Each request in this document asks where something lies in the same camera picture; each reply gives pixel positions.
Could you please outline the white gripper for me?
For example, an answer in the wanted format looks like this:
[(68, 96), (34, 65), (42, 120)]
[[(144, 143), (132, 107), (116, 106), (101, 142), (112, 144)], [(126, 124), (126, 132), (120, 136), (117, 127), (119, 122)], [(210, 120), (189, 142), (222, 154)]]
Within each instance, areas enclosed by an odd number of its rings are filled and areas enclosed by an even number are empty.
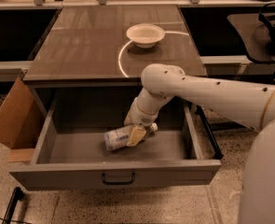
[(128, 147), (137, 146), (146, 135), (146, 130), (144, 127), (151, 126), (157, 117), (158, 117), (158, 114), (154, 114), (154, 115), (146, 114), (144, 111), (142, 111), (138, 107), (137, 100), (134, 100), (124, 120), (125, 126), (130, 125), (129, 140), (127, 142), (127, 146)]

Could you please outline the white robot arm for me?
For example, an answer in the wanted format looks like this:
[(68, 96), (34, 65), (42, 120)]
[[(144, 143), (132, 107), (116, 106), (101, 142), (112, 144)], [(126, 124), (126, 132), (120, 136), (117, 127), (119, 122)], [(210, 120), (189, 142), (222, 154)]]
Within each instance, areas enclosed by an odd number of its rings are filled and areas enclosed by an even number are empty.
[(275, 85), (192, 77), (179, 66), (154, 63), (124, 123), (151, 125), (178, 96), (257, 132), (242, 180), (238, 224), (275, 224)]

